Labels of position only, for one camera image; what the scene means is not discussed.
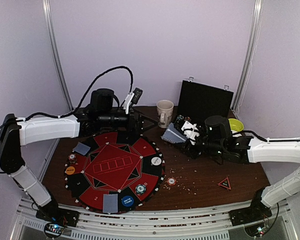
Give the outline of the grey dealt playing cards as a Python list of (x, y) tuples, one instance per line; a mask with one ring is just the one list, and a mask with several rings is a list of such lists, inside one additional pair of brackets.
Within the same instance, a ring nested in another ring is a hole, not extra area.
[(77, 145), (72, 149), (72, 151), (84, 156), (90, 151), (90, 149), (90, 146), (78, 142)]

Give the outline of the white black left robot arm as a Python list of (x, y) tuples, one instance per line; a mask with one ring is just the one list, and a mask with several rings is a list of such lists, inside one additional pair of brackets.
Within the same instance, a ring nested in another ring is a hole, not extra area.
[(39, 174), (44, 174), (49, 160), (42, 164), (39, 159), (49, 157), (55, 150), (59, 139), (92, 137), (94, 134), (116, 132), (127, 138), (132, 145), (144, 139), (143, 126), (148, 117), (133, 109), (143, 91), (131, 91), (123, 102), (123, 107), (98, 110), (97, 104), (110, 103), (115, 94), (109, 89), (98, 89), (92, 93), (90, 104), (78, 107), (65, 115), (49, 115), (37, 112), (27, 118), (17, 118), (14, 114), (5, 116), (0, 126), (0, 169), (7, 174), (42, 208), (42, 213), (51, 222), (62, 218), (54, 196), (42, 184)]

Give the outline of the green white chip stack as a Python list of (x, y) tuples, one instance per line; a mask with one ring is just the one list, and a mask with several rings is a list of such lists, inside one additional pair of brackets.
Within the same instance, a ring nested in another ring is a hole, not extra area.
[(147, 190), (147, 187), (144, 184), (138, 184), (135, 187), (135, 192), (137, 195), (143, 195), (146, 192), (146, 190)]

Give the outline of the orange white chip stack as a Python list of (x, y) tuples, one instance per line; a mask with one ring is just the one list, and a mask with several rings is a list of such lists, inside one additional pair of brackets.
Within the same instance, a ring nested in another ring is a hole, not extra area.
[(169, 177), (167, 179), (167, 184), (170, 186), (174, 186), (177, 183), (177, 180), (174, 177)]

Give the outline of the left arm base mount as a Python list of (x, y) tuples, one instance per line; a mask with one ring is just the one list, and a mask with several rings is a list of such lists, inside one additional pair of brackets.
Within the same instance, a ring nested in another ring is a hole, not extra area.
[(60, 208), (53, 199), (44, 206), (37, 205), (36, 218), (52, 222), (62, 227), (76, 227), (80, 213), (76, 210)]

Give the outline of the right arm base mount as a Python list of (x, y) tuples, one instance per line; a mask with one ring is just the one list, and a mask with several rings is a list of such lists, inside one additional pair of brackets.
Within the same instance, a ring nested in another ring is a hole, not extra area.
[(233, 226), (245, 225), (264, 219), (264, 216), (271, 217), (272, 211), (266, 206), (249, 206), (234, 209), (229, 212), (229, 218)]

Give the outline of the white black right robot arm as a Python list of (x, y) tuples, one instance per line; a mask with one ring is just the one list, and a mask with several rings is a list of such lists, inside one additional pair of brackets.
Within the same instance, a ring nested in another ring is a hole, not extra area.
[(185, 148), (196, 155), (205, 153), (237, 164), (299, 164), (290, 175), (255, 193), (246, 210), (249, 220), (258, 220), (271, 207), (300, 192), (300, 137), (264, 138), (251, 130), (233, 133), (229, 120), (220, 115), (208, 117), (204, 126), (186, 120), (181, 131), (187, 138)]

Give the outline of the grey playing card deck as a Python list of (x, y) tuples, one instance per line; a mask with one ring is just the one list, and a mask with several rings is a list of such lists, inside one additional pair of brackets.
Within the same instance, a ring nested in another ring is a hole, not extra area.
[(185, 135), (177, 131), (172, 122), (167, 126), (161, 139), (171, 144), (185, 143), (187, 140)]

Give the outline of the white dealer button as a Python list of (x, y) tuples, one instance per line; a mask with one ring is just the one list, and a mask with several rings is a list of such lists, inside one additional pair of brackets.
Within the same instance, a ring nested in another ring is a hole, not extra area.
[(161, 165), (162, 164), (162, 159), (160, 158), (160, 157), (158, 157), (158, 156), (155, 156), (155, 157), (153, 157), (152, 159), (151, 159), (151, 164), (153, 165), (153, 166), (159, 166), (159, 165)]

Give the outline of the orange big blind button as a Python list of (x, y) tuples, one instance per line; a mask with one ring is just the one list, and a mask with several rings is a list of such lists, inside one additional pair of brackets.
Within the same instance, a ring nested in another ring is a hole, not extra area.
[(76, 172), (76, 169), (74, 166), (68, 166), (64, 171), (64, 173), (69, 176), (73, 175), (75, 172)]

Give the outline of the blue small blind button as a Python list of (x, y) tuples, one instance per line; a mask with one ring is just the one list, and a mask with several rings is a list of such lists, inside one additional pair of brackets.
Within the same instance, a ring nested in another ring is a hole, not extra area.
[(121, 203), (124, 207), (129, 208), (134, 205), (134, 198), (130, 195), (126, 195), (121, 199)]

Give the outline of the red white chip stack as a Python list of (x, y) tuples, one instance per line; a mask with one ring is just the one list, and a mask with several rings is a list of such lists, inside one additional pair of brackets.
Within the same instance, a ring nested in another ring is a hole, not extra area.
[(68, 161), (71, 163), (71, 164), (75, 164), (77, 162), (77, 157), (76, 157), (76, 154), (75, 153), (71, 153), (68, 155)]

